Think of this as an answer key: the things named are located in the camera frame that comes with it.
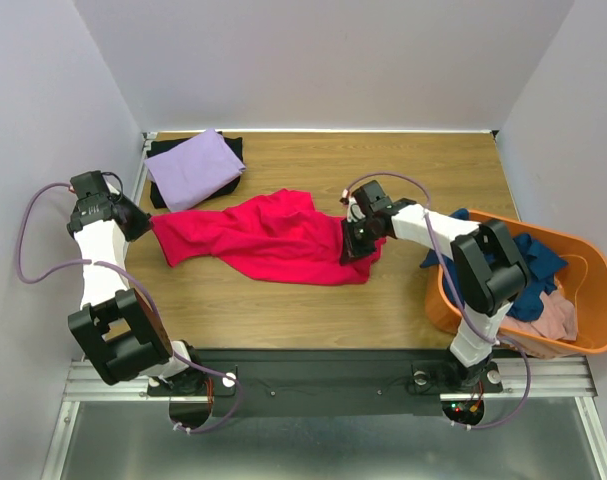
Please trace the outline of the red t shirt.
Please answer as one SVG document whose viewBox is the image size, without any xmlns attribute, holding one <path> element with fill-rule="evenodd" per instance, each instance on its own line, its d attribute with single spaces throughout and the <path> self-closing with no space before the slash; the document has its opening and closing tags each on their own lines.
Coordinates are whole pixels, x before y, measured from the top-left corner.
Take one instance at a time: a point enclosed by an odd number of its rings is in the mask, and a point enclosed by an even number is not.
<svg viewBox="0 0 607 480">
<path fill-rule="evenodd" d="M 342 265 L 341 219 L 317 210 L 310 193 L 287 189 L 222 211 L 156 215 L 152 232 L 171 267 L 211 256 L 253 280 L 320 286 L 366 283 L 385 244 Z"/>
</svg>

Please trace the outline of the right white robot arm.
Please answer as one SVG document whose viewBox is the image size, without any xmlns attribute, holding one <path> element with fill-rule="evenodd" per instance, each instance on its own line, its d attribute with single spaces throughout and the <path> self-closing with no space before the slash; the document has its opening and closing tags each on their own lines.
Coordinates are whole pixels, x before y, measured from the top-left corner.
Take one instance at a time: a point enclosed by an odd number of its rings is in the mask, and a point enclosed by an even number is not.
<svg viewBox="0 0 607 480">
<path fill-rule="evenodd" d="M 456 276 L 444 270 L 462 320 L 441 367 L 452 390 L 465 390 L 481 379 L 499 343 L 504 317 L 530 282 L 528 266 L 504 222 L 460 220 L 420 203 L 392 200 L 372 180 L 343 190 L 341 221 L 343 265 L 377 252 L 383 238 L 430 247 L 440 264 L 453 262 Z"/>
</svg>

